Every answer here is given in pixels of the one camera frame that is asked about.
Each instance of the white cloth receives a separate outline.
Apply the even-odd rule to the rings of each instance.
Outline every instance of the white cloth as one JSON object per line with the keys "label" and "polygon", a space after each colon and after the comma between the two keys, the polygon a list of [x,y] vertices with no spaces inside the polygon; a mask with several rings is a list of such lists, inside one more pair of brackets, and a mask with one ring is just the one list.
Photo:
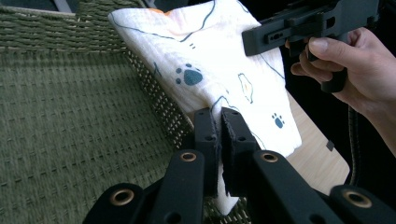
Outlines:
{"label": "white cloth", "polygon": [[[260,25],[236,0],[214,0],[163,13],[151,8],[111,12],[109,21],[164,91],[193,120],[210,107],[239,111],[262,149],[287,157],[302,143],[290,111],[279,49],[247,57],[242,32]],[[237,202],[219,174],[215,204],[226,215]]]}

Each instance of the cloth pattern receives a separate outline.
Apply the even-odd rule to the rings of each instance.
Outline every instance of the cloth pattern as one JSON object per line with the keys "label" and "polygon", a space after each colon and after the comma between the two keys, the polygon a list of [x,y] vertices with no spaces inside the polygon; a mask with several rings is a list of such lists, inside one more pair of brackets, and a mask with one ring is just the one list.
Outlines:
{"label": "cloth pattern", "polygon": [[[261,149],[287,157],[301,145],[280,50],[245,55],[241,34],[260,23],[239,1],[214,0],[168,12],[124,8],[108,18],[191,120],[194,111],[210,107],[219,124],[221,108],[229,107],[242,114]],[[226,215],[237,198],[226,194],[219,170],[215,204]]]}

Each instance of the human hand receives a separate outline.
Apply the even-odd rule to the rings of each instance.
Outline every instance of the human hand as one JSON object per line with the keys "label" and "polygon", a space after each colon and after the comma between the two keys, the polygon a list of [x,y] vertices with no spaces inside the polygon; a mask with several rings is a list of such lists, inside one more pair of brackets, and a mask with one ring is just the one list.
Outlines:
{"label": "human hand", "polygon": [[[300,55],[300,62],[291,67],[291,72],[321,83],[331,80],[332,72],[346,67],[346,85],[342,91],[334,93],[335,97],[364,116],[395,105],[395,57],[365,28],[350,32],[348,41],[349,45],[330,38],[311,38]],[[309,62],[308,49],[319,60]]]}

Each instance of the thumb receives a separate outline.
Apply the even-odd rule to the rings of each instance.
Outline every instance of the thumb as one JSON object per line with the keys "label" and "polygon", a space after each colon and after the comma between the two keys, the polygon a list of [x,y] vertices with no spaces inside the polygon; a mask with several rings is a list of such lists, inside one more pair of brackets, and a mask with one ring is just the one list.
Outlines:
{"label": "thumb", "polygon": [[361,49],[327,37],[312,37],[308,47],[321,60],[332,61],[347,68],[359,68],[366,61],[366,54]]}

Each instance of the woven basket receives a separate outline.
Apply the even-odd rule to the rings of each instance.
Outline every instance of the woven basket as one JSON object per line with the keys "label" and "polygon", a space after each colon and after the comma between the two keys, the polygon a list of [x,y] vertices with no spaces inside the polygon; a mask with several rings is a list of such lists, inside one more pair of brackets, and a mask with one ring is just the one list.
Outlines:
{"label": "woven basket", "polygon": [[[0,223],[81,223],[107,188],[163,177],[191,124],[107,20],[143,6],[0,7]],[[205,223],[249,223],[245,206],[208,200]]]}

